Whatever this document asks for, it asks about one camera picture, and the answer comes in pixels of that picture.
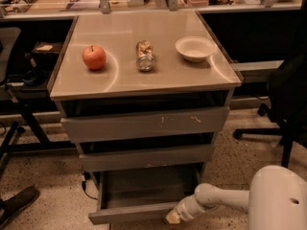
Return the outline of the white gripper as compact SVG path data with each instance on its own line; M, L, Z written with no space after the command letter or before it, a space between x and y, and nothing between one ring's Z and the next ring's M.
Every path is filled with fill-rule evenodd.
M211 213L217 209L218 207L216 205L201 205L194 195L190 195L178 203L178 205L166 216L166 220L170 224L179 224L182 221L190 221L201 214Z

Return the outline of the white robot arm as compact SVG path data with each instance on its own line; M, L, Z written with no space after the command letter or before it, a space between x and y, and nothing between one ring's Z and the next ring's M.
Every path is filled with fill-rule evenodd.
M201 183L167 215L169 223L195 219L220 206L248 214L248 230L307 230L307 181L291 170L266 166L247 191Z

